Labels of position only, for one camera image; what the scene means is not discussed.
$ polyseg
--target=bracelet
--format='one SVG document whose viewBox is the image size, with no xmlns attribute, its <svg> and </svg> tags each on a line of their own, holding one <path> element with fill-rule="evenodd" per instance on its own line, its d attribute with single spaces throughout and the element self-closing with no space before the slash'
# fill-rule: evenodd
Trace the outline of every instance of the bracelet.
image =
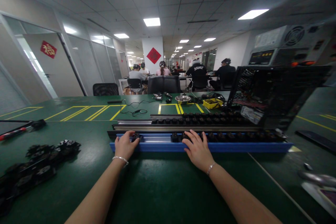
<svg viewBox="0 0 336 224">
<path fill-rule="evenodd" d="M 209 166 L 208 172 L 206 173 L 208 176 L 209 176 L 211 169 L 214 167 L 215 164 L 216 162 L 214 162 L 212 165 Z"/>
<path fill-rule="evenodd" d="M 120 158 L 121 160 L 124 160 L 124 161 L 126 162 L 124 168 L 128 165 L 128 161 L 127 161 L 125 158 L 123 158 L 123 157 L 114 156 L 114 157 L 112 158 L 112 161 L 113 161 L 113 159 L 116 159 L 116 158 Z"/>
</svg>

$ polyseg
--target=workbench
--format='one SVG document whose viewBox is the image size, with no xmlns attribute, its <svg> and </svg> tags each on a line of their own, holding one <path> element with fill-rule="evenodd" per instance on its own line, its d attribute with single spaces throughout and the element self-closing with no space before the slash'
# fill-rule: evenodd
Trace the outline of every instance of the workbench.
<svg viewBox="0 0 336 224">
<path fill-rule="evenodd" d="M 221 93 L 228 98 L 229 92 Z M 296 136 L 294 131 L 312 130 L 334 139 L 336 119 L 331 118 L 336 118 L 335 94 L 333 88 L 317 89 L 291 124 L 288 140 L 295 144 L 297 152 L 213 155 L 218 164 L 283 223 L 310 223 L 311 219 L 316 223 L 334 223 L 301 188 L 302 180 L 297 171 L 304 169 L 303 163 L 308 163 L 316 173 L 336 176 L 336 157 Z M 68 139 L 82 146 L 74 160 L 59 167 L 55 177 L 17 198 L 10 213 L 0 222 L 64 223 L 112 161 L 114 153 L 106 131 L 112 130 L 111 125 L 117 123 L 117 119 L 149 119 L 150 114 L 158 113 L 208 113 L 201 104 L 177 106 L 176 95 L 173 94 L 172 104 L 166 105 L 164 99 L 132 106 L 125 106 L 124 102 L 108 105 L 107 101 L 125 99 L 130 104 L 153 101 L 153 95 L 63 97 L 1 115 L 1 120 L 45 119 L 47 122 L 39 131 L 0 143 L 1 171 L 14 163 L 27 162 L 24 156 L 33 144 L 52 145 Z M 137 109 L 148 112 L 139 117 L 119 113 Z M 106 223 L 201 222 L 236 223 L 210 179 L 190 162 L 187 154 L 134 153 L 122 171 Z"/>
</svg>

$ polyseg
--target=yellow box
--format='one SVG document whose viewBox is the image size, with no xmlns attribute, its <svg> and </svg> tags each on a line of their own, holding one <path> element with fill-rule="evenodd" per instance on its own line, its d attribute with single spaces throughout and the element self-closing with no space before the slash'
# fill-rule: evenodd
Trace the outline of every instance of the yellow box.
<svg viewBox="0 0 336 224">
<path fill-rule="evenodd" d="M 214 102 L 218 102 L 218 103 L 214 103 L 214 104 L 210 104 L 207 101 L 212 100 Z M 216 98 L 212 98 L 212 99 L 207 99 L 203 101 L 203 106 L 206 107 L 207 109 L 219 109 L 221 106 L 223 105 L 223 102 L 219 99 Z"/>
</svg>

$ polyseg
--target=white pillar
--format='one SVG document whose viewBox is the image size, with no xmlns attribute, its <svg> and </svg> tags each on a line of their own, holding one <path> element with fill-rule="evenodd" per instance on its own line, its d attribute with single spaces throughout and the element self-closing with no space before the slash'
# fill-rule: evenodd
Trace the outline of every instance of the white pillar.
<svg viewBox="0 0 336 224">
<path fill-rule="evenodd" d="M 147 58 L 148 53 L 152 48 L 161 54 L 159 60 L 153 64 L 149 58 Z M 164 60 L 163 58 L 163 39 L 162 37 L 152 37 L 152 38 L 143 38 L 142 39 L 142 49 L 143 49 L 143 58 L 145 60 L 146 68 L 150 71 L 151 74 L 156 73 L 156 70 L 160 69 L 160 61 Z"/>
</svg>

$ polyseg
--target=metal bowl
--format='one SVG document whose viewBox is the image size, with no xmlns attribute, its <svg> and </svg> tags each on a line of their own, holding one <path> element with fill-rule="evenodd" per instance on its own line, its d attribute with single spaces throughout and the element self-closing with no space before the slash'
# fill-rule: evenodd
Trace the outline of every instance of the metal bowl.
<svg viewBox="0 0 336 224">
<path fill-rule="evenodd" d="M 175 100 L 177 100 L 178 104 L 185 105 L 191 100 L 191 98 L 189 96 L 176 96 Z"/>
</svg>

